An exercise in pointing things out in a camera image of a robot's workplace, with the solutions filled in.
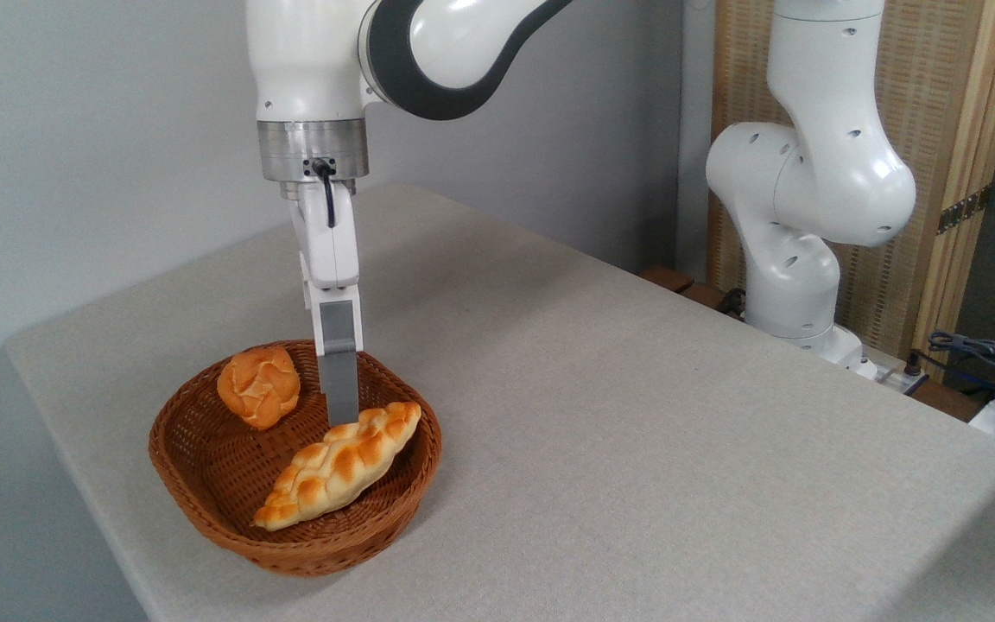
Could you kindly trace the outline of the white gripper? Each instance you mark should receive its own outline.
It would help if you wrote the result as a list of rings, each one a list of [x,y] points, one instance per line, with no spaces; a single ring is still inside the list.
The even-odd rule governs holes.
[[[364,350],[359,260],[346,181],[282,182],[299,238],[301,291],[312,315],[317,373],[329,425],[358,420],[357,354]]]

